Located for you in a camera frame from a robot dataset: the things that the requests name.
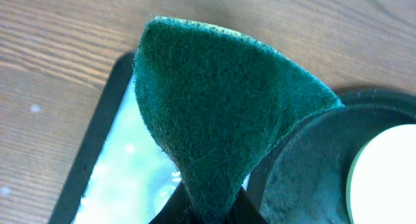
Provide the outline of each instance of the dark green cloth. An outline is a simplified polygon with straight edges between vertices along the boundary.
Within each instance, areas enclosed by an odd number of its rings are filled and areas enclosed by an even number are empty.
[[[144,123],[206,223],[222,222],[245,176],[297,123],[343,106],[270,46],[182,19],[146,25],[134,73]]]

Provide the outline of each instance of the brown wooden background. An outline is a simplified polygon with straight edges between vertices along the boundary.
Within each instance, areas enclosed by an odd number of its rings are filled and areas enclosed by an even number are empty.
[[[416,0],[0,0],[0,223],[46,223],[113,62],[156,15],[254,36],[332,88],[416,94]]]

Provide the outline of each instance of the black tray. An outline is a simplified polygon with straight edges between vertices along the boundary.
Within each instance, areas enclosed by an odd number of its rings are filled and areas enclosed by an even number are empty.
[[[362,146],[416,123],[416,97],[373,89],[341,95],[346,108],[303,121],[251,174],[247,194],[269,223],[350,223],[346,178]]]

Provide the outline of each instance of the green fabric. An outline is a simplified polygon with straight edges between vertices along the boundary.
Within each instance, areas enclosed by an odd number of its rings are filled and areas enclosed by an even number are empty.
[[[343,106],[270,46],[182,19],[146,25],[134,72],[144,123],[206,223],[222,222],[245,176],[297,123]]]

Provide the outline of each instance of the white round object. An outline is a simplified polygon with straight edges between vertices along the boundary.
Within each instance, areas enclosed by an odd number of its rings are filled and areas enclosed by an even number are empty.
[[[416,125],[388,129],[356,155],[346,185],[351,223],[416,223]]]

